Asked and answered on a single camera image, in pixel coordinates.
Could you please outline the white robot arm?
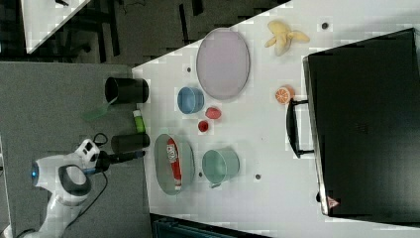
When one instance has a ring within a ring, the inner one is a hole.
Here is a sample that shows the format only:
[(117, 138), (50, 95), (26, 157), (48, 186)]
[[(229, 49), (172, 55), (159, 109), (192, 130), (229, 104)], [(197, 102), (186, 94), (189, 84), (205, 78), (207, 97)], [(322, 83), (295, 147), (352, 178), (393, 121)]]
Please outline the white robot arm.
[(31, 179), (35, 187), (45, 189), (50, 198), (44, 223), (39, 230), (26, 229), (13, 237), (13, 226), (5, 228), (5, 238), (61, 238), (64, 230), (81, 217), (83, 203), (91, 191), (90, 176), (102, 174), (113, 164), (141, 160), (144, 151), (108, 155), (104, 151), (70, 153), (33, 161)]

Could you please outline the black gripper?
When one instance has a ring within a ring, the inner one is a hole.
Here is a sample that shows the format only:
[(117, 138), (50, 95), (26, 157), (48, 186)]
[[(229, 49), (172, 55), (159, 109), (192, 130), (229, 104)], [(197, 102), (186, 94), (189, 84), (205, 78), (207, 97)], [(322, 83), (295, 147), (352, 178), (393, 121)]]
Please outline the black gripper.
[(97, 156), (95, 172), (106, 172), (112, 163), (125, 163), (134, 159), (140, 159), (145, 154), (145, 151), (136, 151), (130, 153), (114, 154), (110, 156), (105, 151), (101, 151)]

